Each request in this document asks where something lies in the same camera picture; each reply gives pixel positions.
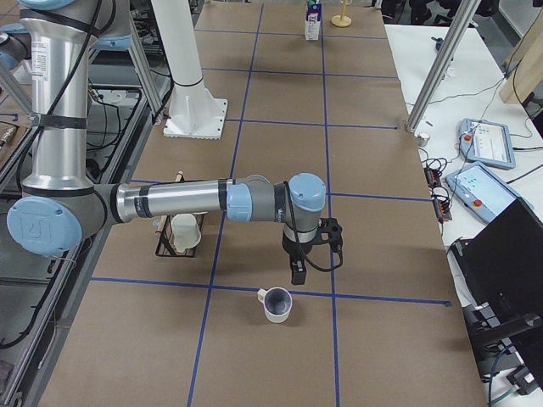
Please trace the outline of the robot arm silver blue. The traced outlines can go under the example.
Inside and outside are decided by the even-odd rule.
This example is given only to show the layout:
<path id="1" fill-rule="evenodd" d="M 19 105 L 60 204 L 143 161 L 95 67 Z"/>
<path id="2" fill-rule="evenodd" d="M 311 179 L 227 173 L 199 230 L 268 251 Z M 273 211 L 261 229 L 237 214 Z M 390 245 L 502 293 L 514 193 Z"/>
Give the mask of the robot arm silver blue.
<path id="1" fill-rule="evenodd" d="M 283 224 L 291 282 L 305 282 L 309 252 L 328 245 L 341 254 L 341 226 L 322 217 L 326 188 L 301 173 L 281 184 L 264 176 L 154 184 L 92 183 L 86 173 L 88 52 L 103 40 L 127 48 L 125 1 L 24 1 L 22 25 L 31 36 L 31 173 L 8 210 L 10 236 L 25 250 L 59 256 L 106 226 L 135 218 L 221 210 L 233 221 Z"/>
<path id="2" fill-rule="evenodd" d="M 26 59 L 31 59 L 31 35 L 21 23 L 1 27 L 1 66 L 13 70 Z"/>

